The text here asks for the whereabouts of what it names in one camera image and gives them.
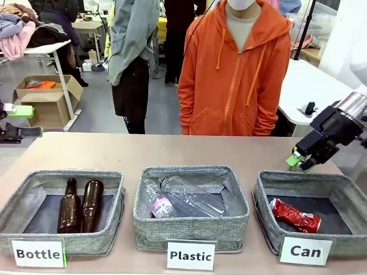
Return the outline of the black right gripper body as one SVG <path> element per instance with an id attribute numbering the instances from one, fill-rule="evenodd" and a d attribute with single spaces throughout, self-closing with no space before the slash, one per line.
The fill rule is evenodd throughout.
<path id="1" fill-rule="evenodd" d="M 342 113 L 332 114 L 321 128 L 326 143 L 331 146 L 347 146 L 362 134 L 362 124 Z"/>

